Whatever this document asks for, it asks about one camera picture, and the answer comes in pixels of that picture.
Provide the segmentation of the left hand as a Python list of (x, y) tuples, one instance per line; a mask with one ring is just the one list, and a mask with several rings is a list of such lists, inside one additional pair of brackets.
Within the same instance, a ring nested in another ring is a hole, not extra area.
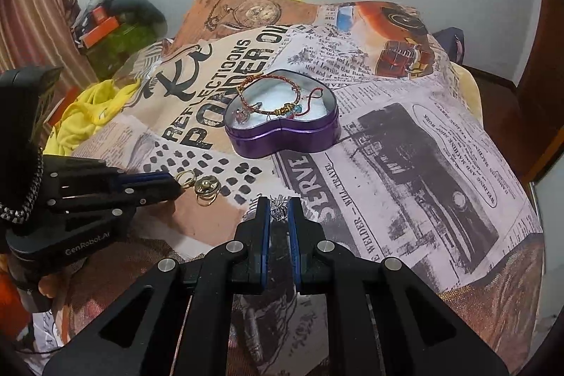
[(65, 286), (65, 276), (61, 273), (55, 273), (44, 276), (38, 283), (38, 290), (44, 297), (55, 299)]

